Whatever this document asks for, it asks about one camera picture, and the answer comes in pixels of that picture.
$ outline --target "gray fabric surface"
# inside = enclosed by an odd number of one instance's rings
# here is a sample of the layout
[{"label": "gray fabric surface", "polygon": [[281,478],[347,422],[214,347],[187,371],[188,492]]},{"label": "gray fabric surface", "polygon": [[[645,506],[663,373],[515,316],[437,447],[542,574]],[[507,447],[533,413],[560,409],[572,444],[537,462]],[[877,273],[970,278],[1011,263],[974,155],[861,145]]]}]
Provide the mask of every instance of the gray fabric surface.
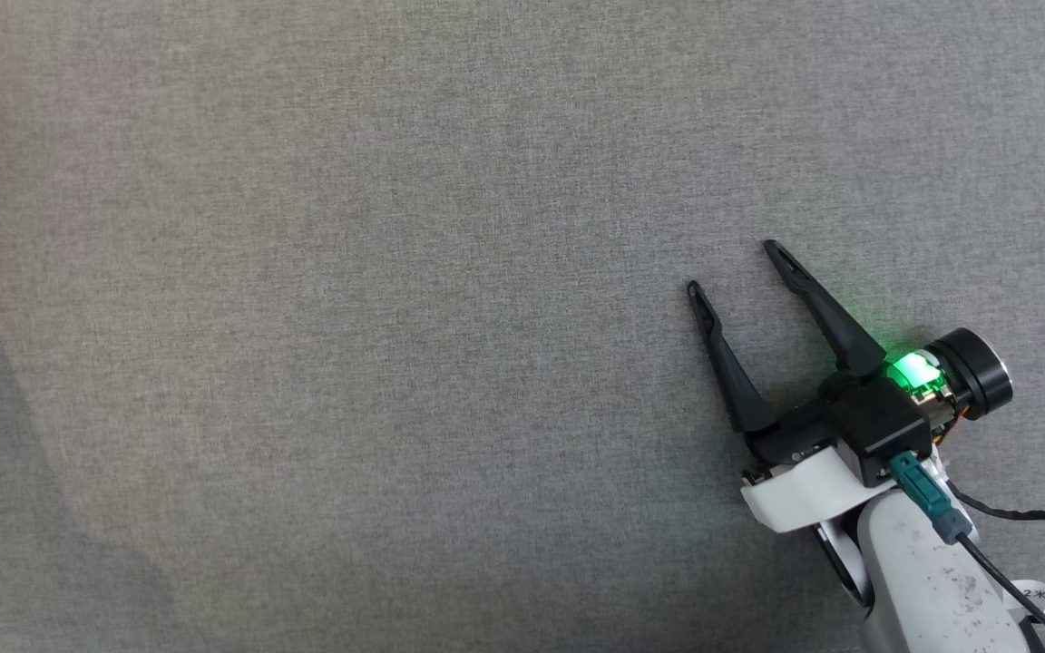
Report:
[{"label": "gray fabric surface", "polygon": [[854,650],[684,301],[808,396],[766,237],[1045,508],[1045,3],[0,0],[0,653]]}]

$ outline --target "robotic arm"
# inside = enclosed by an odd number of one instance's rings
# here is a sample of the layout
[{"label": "robotic arm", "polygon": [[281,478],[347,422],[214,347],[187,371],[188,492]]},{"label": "robotic arm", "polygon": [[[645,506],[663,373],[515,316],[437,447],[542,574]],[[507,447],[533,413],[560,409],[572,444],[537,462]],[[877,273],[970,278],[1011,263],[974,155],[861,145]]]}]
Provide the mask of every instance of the robotic arm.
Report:
[{"label": "robotic arm", "polygon": [[936,446],[959,419],[1012,400],[998,354],[957,329],[887,363],[791,253],[775,240],[764,249],[829,340],[837,371],[812,401],[776,413],[723,339],[700,284],[688,285],[729,421],[758,462],[743,474],[752,515],[776,533],[816,533],[868,609],[860,636],[870,653],[1044,650],[1028,624],[1045,625],[1044,584],[1005,580],[982,557]]}]

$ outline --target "cable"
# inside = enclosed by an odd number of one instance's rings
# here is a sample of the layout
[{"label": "cable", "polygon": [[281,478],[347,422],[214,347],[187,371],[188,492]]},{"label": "cable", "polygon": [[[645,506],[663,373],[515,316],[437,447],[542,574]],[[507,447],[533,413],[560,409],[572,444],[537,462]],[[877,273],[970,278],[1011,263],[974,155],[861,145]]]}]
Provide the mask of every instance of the cable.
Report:
[{"label": "cable", "polygon": [[961,544],[962,547],[971,554],[971,557],[974,557],[974,560],[986,570],[986,574],[994,579],[994,582],[999,583],[999,586],[1006,590],[1007,594],[1013,596],[1014,600],[1019,602],[1022,607],[1026,608],[1027,611],[1031,613],[1031,616],[1038,620],[1038,622],[1045,627],[1045,612],[1042,612],[1042,609],[1038,607],[1038,605],[1035,605],[1034,601],[1029,600],[1026,594],[1016,587],[1015,583],[1011,582],[1011,579],[1008,579],[1002,572],[999,570],[998,567],[994,565],[994,562],[991,562],[991,559],[982,553],[982,550],[979,550],[979,547],[970,540],[970,536],[967,536],[966,533],[958,533],[957,539],[958,543]]},{"label": "cable", "polygon": [[991,508],[988,505],[982,504],[972,496],[967,495],[953,481],[946,481],[947,486],[950,487],[950,491],[954,493],[954,496],[958,497],[962,504],[970,506],[978,512],[982,512],[983,515],[990,515],[991,517],[998,517],[1000,519],[1011,519],[1013,521],[1045,521],[1045,510],[1025,510],[1025,512],[1019,512],[1019,510],[1002,510],[999,508]]},{"label": "cable", "polygon": [[1038,636],[1035,625],[1029,620],[1019,622],[1019,629],[1023,631],[1023,639],[1027,640],[1028,653],[1045,653],[1045,644]]},{"label": "cable", "polygon": [[966,415],[968,410],[970,410],[970,406],[966,406],[966,409],[962,409],[961,413],[958,413],[957,416],[954,417],[954,421],[950,422],[950,425],[946,426],[945,430],[942,430],[940,434],[937,434],[937,437],[933,438],[934,445],[939,445],[940,443],[943,443],[943,441],[946,440],[946,436],[949,436],[950,430],[954,430],[954,426],[957,426],[958,422],[961,422],[961,418],[963,415]]}]

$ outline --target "black motor cap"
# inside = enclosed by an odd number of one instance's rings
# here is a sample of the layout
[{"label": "black motor cap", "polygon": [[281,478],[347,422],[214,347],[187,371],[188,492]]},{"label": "black motor cap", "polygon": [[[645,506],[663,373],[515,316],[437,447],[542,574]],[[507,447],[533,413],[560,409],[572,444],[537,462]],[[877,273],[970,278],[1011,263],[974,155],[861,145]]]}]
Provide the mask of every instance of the black motor cap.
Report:
[{"label": "black motor cap", "polygon": [[967,419],[978,419],[1011,403],[1015,390],[1002,359],[974,331],[954,329],[925,347],[942,360],[946,379],[958,397]]}]

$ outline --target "green led light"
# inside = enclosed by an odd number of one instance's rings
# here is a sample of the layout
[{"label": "green led light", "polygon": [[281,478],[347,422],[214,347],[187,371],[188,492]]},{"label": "green led light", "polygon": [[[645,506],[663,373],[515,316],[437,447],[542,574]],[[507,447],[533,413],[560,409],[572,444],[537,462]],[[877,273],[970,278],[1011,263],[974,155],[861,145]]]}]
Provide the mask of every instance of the green led light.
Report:
[{"label": "green led light", "polygon": [[898,363],[892,364],[892,368],[898,372],[897,375],[892,375],[892,379],[906,389],[932,388],[942,379],[940,369],[934,368],[918,352],[901,356]]}]

